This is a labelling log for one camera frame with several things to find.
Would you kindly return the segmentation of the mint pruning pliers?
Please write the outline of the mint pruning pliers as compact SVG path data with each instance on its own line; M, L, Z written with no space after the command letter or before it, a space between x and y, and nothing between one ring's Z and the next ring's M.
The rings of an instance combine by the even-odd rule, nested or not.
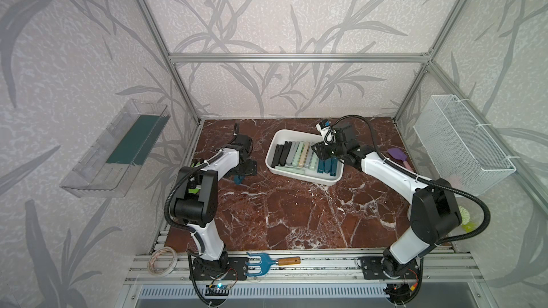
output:
M317 171L318 161L319 161L319 158L318 158L318 156L314 153L314 154L312 155L311 162L310 162L310 165L309 165L309 169L310 169L311 171Z
M286 172L286 173L295 173L295 174L298 174L298 175L304 175L305 174L305 170L302 169L302 168L294 168L294 167L287 167L287 166L276 166L275 169L277 171L283 171L283 172Z

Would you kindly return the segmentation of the grey pruning pliers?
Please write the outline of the grey pruning pliers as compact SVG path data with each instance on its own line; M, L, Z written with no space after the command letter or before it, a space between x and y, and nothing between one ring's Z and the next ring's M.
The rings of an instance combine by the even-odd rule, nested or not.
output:
M305 159L304 167L309 168L311 166L311 161L313 159L314 152L312 150L312 147L310 146L307 151L307 157Z

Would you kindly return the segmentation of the white rectangular storage box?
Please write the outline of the white rectangular storage box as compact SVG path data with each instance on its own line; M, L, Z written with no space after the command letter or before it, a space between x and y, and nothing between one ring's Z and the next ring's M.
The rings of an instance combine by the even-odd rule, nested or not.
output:
M344 173L344 165L341 162L338 163L335 176L331 176L329 173L318 173L317 171L311 171L309 169L305 169L303 173L296 173L295 171L291 172L271 167L275 156L276 146L282 145L286 141L310 142L313 145L318 142L323 142L323 138L320 134L305 133L288 129L282 129L277 131L271 141L271 145L265 157L265 164L268 170L271 171L273 174L327 186L335 185L338 181L341 180Z

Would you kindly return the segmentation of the grey-blue pruning pliers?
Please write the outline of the grey-blue pruning pliers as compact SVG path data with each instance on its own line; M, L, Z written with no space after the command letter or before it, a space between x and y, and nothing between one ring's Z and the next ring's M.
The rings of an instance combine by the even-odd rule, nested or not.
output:
M291 144L290 151L288 153L288 157L286 159L286 165L291 166L293 164L293 159L295 158L295 153L298 149L298 146L300 145L299 141L293 141Z

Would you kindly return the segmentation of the mint pruning pliers diagonal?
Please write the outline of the mint pruning pliers diagonal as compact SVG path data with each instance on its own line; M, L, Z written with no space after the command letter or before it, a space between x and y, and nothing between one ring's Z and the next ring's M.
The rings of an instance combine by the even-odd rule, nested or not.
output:
M305 143L303 141L299 142L298 148L295 150L295 155L293 157L292 167L299 167L299 162L301 160L301 155L304 149Z

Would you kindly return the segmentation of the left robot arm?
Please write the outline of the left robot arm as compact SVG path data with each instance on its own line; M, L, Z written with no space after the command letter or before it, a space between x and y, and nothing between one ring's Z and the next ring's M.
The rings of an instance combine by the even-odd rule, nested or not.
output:
M232 177L240 185L257 174L257 162L250 158L253 140L235 134L213 157L195 167L182 167L164 204L164 218L175 229L191 234L198 252L191 257L196 269L228 271L228 253L218 234L215 215L218 209L218 182Z

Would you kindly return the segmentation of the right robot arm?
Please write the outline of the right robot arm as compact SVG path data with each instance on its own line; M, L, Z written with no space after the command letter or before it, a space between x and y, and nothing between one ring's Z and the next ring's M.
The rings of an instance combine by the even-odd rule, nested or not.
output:
M332 158L372 176L410 204L410 226L382 257L382 271L389 278L398 278L416 258L422 258L437 246L473 238L483 233L491 222L488 206L478 197L458 190L440 178L431 180L386 158L376 144L361 145L351 125L335 128L327 120L316 126L322 140L313 145L321 161ZM457 198L466 198L483 212L477 228L463 235L449 235L463 222Z

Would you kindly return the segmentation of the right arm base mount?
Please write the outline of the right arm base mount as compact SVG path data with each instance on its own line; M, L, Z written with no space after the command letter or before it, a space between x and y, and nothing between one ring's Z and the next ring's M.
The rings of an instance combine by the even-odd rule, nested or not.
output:
M419 280L422 275L421 261L413 259L401 265L391 258L365 256L356 259L356 265L364 279L369 280Z

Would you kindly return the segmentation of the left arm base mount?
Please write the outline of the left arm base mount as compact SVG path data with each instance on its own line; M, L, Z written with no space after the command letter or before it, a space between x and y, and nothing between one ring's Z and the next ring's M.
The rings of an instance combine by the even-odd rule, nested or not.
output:
M211 281L222 278L229 281L247 280L247 257L228 257L215 261L192 259L192 271L195 281Z

